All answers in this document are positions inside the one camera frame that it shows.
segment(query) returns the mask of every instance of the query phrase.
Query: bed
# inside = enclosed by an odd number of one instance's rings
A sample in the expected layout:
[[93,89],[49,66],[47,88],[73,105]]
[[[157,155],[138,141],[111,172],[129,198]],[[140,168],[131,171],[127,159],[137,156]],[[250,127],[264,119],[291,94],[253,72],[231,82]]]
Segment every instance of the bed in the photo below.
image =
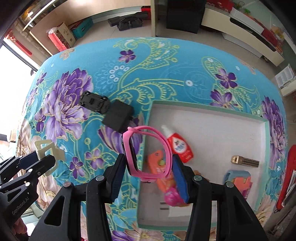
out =
[[[47,59],[28,93],[17,140],[17,155],[33,142],[51,139],[66,161],[51,176],[39,178],[37,200],[46,209],[66,181],[75,185],[101,175],[122,153],[121,134],[102,124],[103,116],[78,105],[83,91],[118,99],[134,107],[131,126],[148,123],[156,100],[196,103],[248,113],[268,120],[268,178],[259,207],[262,225],[273,212],[285,173],[287,123],[277,87],[261,72],[216,48],[179,39],[118,38],[65,50]],[[133,140],[142,165],[144,140]],[[137,226],[139,180],[124,175],[119,197],[106,205],[113,240],[183,240],[185,231]],[[85,204],[81,234],[87,240]],[[215,227],[211,229],[215,237]]]

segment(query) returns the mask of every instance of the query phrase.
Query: black speaker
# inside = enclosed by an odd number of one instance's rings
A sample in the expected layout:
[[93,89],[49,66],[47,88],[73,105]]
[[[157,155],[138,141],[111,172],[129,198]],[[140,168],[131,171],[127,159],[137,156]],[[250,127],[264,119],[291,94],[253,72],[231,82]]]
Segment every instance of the black speaker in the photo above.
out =
[[206,0],[168,0],[166,28],[197,33]]

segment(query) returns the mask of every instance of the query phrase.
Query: glue bottle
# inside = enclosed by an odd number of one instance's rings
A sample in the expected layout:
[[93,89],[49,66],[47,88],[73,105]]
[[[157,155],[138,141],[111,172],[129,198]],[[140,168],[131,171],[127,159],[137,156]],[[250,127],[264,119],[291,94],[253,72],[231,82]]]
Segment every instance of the glue bottle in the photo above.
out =
[[178,154],[183,163],[193,158],[192,150],[182,136],[167,128],[166,125],[162,125],[161,128],[172,148],[173,154]]

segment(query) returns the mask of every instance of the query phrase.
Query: tiled floor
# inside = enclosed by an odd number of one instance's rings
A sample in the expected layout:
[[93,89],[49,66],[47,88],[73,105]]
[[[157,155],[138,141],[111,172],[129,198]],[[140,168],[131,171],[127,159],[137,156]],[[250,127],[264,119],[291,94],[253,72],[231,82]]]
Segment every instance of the tiled floor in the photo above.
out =
[[[119,37],[150,37],[151,36],[151,24],[149,21],[145,21],[143,27],[134,28],[125,31],[119,31],[116,27],[110,27],[107,21],[95,23],[92,28],[81,39],[78,39],[75,45],[85,44],[97,40]],[[276,67],[272,63],[265,62],[262,58],[258,58],[254,54],[245,50],[244,48],[225,40],[221,33],[208,32],[200,29],[198,34],[192,34],[188,32],[166,29],[163,22],[159,22],[157,26],[157,36],[166,38],[176,38],[190,40],[198,43],[207,44],[215,48],[221,49],[225,52],[232,54],[235,57],[247,62],[251,66],[254,66],[261,71],[268,79],[276,84],[275,79],[272,79],[276,74]],[[296,119],[296,101],[292,99],[291,95],[283,97],[283,103],[286,110],[287,120],[293,121]],[[296,124],[288,123],[288,147],[296,144]],[[280,216],[284,212],[273,214],[265,228],[272,227]]]

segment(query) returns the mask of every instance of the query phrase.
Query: silver bolt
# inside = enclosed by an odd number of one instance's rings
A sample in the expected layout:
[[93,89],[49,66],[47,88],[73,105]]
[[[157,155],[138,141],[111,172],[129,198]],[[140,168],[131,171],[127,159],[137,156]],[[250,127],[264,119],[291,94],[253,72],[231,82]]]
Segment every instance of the silver bolt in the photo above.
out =
[[103,175],[96,176],[97,181],[102,181],[104,179],[105,179],[105,177]]
[[193,177],[193,179],[196,180],[196,181],[201,181],[201,180],[202,180],[202,176],[200,176],[200,175],[195,175],[195,176]]
[[70,187],[70,186],[71,186],[71,182],[66,181],[66,182],[63,184],[63,186],[64,186],[65,188]]
[[227,182],[226,186],[229,187],[229,188],[233,188],[234,184],[232,182]]

